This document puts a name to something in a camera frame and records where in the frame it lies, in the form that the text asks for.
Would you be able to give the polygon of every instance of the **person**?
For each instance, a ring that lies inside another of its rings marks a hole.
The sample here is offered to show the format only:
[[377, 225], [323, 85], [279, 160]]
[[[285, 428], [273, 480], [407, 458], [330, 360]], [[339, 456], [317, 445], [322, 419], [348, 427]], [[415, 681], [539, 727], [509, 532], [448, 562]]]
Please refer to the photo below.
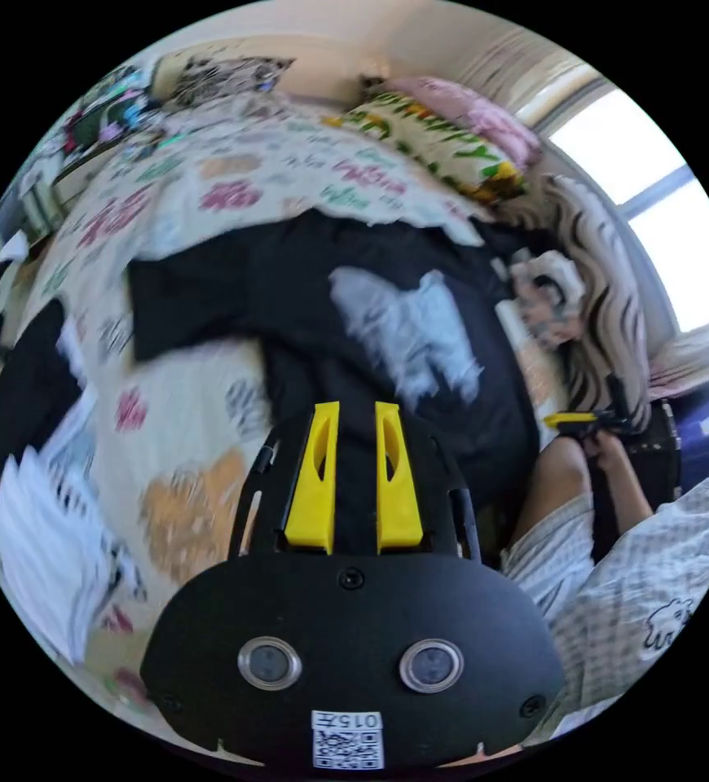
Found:
[[[587, 456], [606, 475], [619, 532], [596, 565]], [[654, 511], [615, 435], [558, 437], [539, 455], [501, 570], [544, 615], [566, 678], [529, 746], [620, 697], [688, 622], [709, 587], [709, 478]]]

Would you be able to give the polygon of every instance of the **curtain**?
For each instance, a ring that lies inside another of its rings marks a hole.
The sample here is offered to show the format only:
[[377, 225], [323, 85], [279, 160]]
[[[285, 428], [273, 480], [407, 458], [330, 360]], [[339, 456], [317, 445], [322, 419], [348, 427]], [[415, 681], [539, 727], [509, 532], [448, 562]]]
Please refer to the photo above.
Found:
[[533, 125], [600, 74], [570, 51], [511, 22], [493, 19], [477, 56], [462, 56], [455, 81]]
[[709, 324], [667, 342], [650, 361], [652, 399], [679, 397], [709, 383]]

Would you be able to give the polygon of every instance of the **qr code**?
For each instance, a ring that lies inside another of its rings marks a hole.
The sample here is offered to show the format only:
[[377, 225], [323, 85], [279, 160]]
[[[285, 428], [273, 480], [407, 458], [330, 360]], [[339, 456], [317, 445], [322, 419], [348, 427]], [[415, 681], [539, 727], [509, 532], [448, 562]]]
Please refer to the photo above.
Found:
[[314, 766], [367, 770], [384, 768], [381, 731], [314, 731]]

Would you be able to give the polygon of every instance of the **window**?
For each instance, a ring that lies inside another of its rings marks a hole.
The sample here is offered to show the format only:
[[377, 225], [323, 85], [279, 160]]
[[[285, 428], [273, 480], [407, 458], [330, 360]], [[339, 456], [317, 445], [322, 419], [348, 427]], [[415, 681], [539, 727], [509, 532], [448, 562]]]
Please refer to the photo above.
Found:
[[709, 323], [709, 199], [658, 125], [612, 89], [549, 137], [629, 221], [667, 289], [681, 331]]

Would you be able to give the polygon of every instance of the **bedsheet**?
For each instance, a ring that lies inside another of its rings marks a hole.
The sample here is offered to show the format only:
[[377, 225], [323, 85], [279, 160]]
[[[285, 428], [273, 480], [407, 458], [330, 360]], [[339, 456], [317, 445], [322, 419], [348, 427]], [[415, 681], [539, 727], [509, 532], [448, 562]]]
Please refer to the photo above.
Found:
[[[319, 112], [267, 97], [260, 107], [222, 104], [220, 117], [212, 121], [209, 112], [197, 130], [145, 160], [134, 159], [133, 147], [115, 156], [55, 239], [21, 327], [53, 296], [74, 318], [98, 403], [59, 459], [88, 476], [148, 593], [144, 603], [116, 595], [91, 633], [85, 665], [62, 667], [105, 708], [171, 740], [141, 691], [139, 665], [167, 601], [225, 558], [240, 487], [271, 412], [252, 341], [222, 340], [135, 366], [126, 264], [312, 206], [365, 222], [441, 226], [461, 244], [481, 242], [469, 215], [492, 219], [408, 158], [323, 125]], [[193, 130], [194, 116], [183, 119], [184, 130]], [[287, 262], [302, 273], [301, 258]], [[565, 392], [553, 357], [532, 341], [512, 302], [500, 305], [499, 317], [538, 419], [561, 409]], [[550, 438], [544, 431], [543, 445]]]

